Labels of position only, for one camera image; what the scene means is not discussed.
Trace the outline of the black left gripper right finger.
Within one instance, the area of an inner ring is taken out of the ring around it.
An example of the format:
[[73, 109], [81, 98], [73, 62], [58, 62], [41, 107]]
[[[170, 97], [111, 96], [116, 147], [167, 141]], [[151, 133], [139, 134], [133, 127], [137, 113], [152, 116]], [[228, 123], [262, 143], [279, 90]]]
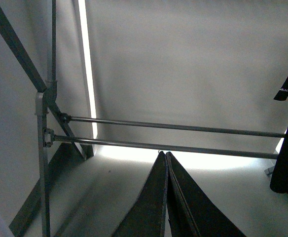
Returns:
[[167, 206], [174, 237], [243, 237], [207, 197], [175, 156], [168, 152]]

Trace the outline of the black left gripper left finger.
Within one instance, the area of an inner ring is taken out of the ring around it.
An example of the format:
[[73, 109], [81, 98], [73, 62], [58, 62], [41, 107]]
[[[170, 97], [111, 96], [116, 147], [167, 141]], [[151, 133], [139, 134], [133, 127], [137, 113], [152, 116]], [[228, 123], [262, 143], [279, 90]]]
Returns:
[[163, 237], [168, 190], [168, 164], [159, 152], [146, 182], [113, 237]]

